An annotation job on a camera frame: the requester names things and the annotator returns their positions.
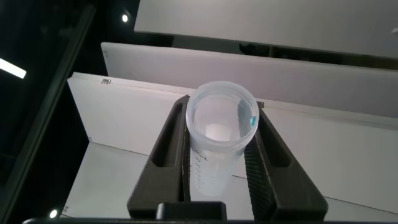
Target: white surface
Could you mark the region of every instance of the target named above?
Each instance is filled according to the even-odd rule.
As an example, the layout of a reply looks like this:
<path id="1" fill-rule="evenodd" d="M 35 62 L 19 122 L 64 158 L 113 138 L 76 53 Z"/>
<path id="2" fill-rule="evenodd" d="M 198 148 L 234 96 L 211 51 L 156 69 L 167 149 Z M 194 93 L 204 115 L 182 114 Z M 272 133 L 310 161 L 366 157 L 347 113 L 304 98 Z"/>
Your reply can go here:
<path id="1" fill-rule="evenodd" d="M 69 78 L 91 141 L 148 155 L 175 101 L 183 94 Z"/>
<path id="2" fill-rule="evenodd" d="M 398 118 L 398 72 L 165 47 L 101 47 L 111 77 L 185 88 L 224 80 L 256 98 Z"/>
<path id="3" fill-rule="evenodd" d="M 147 158 L 90 142 L 63 214 L 73 218 L 129 218 L 127 200 Z"/>
<path id="4" fill-rule="evenodd" d="M 129 218 L 130 196 L 147 156 L 90 142 L 60 218 Z M 229 219 L 252 219 L 246 179 L 233 177 L 220 198 L 204 197 L 191 189 L 192 200 L 220 200 Z M 398 221 L 398 215 L 326 198 L 325 220 Z"/>
<path id="5" fill-rule="evenodd" d="M 398 222 L 398 214 L 326 198 L 329 205 L 325 221 Z"/>
<path id="6" fill-rule="evenodd" d="M 265 108 L 272 124 L 320 192 L 398 213 L 398 131 Z"/>
<path id="7" fill-rule="evenodd" d="M 395 0 L 143 0 L 135 31 L 398 57 Z"/>
<path id="8" fill-rule="evenodd" d="M 135 105 L 141 99 L 130 98 L 128 90 L 134 94 L 138 91 L 148 93 L 148 95 L 161 92 L 165 96 L 169 95 L 167 91 L 174 92 L 176 96 L 182 93 L 190 94 L 193 91 L 118 78 L 111 78 L 112 82 L 109 85 L 97 84 L 102 78 L 75 73 L 68 80 L 88 135 L 93 136 L 93 141 L 101 140 L 98 137 L 106 136 L 109 146 L 120 145 L 126 147 L 120 147 L 121 149 L 147 155 L 174 102 L 166 97 L 163 99 L 168 102 L 166 105 L 163 103 L 155 105 L 161 106 L 161 110 L 153 111 L 158 112 L 157 116 L 163 116 L 163 120 L 158 121 L 161 123 L 158 126 L 153 124 L 152 128 L 158 128 L 157 131 L 143 134 L 139 130 L 147 123 L 132 119 L 135 117 L 136 110 L 138 114 L 143 113 L 142 108 L 124 107 L 126 100 L 129 100 L 131 105 Z M 127 99 L 114 100 L 112 108 L 109 109 L 107 100 L 98 100 L 105 95 L 112 99 Z M 397 212 L 398 178 L 395 170 L 398 170 L 396 163 L 398 129 L 396 119 L 269 100 L 261 101 L 265 102 L 266 114 L 275 128 L 324 196 Z M 102 115 L 111 116 L 112 124 L 103 122 L 105 117 L 101 117 Z M 95 124 L 96 130 L 99 130 L 96 136 L 92 135 L 96 132 L 90 129 L 91 124 Z M 108 131 L 106 135 L 101 132 L 101 130 L 107 131 L 108 128 L 112 128 L 112 131 Z M 126 133 L 134 133 L 137 139 L 131 141 L 129 138 L 120 138 L 120 135 L 123 136 Z M 140 144 L 144 144 L 145 147 L 136 147 Z M 239 160 L 234 174 L 246 177 L 243 157 Z"/>

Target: clear plastic cup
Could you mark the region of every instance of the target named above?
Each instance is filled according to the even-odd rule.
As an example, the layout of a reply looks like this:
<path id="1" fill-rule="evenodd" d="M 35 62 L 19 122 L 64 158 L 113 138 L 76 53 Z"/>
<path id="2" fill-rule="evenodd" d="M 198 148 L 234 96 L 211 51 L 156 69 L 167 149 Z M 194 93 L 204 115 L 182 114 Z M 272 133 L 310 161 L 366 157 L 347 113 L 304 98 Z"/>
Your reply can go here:
<path id="1" fill-rule="evenodd" d="M 204 195 L 222 193 L 259 120 L 256 99 L 231 82 L 209 82 L 188 101 L 191 175 Z"/>

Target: white wall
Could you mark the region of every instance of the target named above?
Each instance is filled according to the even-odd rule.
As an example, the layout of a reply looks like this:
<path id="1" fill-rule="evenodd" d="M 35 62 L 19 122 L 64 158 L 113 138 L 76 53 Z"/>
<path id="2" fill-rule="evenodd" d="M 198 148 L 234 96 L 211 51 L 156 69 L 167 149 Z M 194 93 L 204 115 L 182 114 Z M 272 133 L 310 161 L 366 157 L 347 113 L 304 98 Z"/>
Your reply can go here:
<path id="1" fill-rule="evenodd" d="M 396 0 L 142 0 L 138 32 L 398 57 Z"/>

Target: ceiling light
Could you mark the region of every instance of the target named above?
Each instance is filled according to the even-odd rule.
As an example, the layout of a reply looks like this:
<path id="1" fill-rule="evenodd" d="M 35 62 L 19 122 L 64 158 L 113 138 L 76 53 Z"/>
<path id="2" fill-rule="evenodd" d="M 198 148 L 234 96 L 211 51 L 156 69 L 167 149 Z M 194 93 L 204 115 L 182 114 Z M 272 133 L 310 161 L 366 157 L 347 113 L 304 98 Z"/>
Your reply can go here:
<path id="1" fill-rule="evenodd" d="M 19 78 L 24 78 L 25 74 L 26 74 L 25 70 L 7 62 L 1 58 L 0 58 L 0 69 L 3 69 L 4 71 L 9 72 Z"/>

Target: white board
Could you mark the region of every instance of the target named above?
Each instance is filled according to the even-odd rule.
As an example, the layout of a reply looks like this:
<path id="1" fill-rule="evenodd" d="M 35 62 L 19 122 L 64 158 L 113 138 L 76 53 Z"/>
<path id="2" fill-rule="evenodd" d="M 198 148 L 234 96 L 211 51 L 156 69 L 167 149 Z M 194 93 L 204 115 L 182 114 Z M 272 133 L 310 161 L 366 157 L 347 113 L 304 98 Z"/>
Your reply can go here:
<path id="1" fill-rule="evenodd" d="M 147 158 L 90 142 L 62 214 L 73 218 L 129 218 L 127 200 Z"/>
<path id="2" fill-rule="evenodd" d="M 134 30 L 398 57 L 395 0 L 143 0 Z"/>
<path id="3" fill-rule="evenodd" d="M 184 94 L 68 79 L 90 141 L 149 155 L 175 101 Z"/>
<path id="4" fill-rule="evenodd" d="M 111 77 L 194 89 L 224 80 L 260 99 L 398 118 L 398 72 L 167 47 L 101 47 Z"/>
<path id="5" fill-rule="evenodd" d="M 68 80 L 87 134 L 94 142 L 145 155 L 152 150 L 174 101 L 193 92 L 119 78 L 111 78 L 106 85 L 101 84 L 103 78 L 108 77 L 75 73 Z M 397 119 L 260 101 L 324 196 L 398 212 Z M 150 113 L 145 109 L 156 111 L 151 116 L 159 120 L 142 122 L 142 114 Z M 111 119 L 103 122 L 108 116 Z M 147 125 L 151 130 L 142 131 Z M 234 174 L 246 177 L 243 158 Z"/>

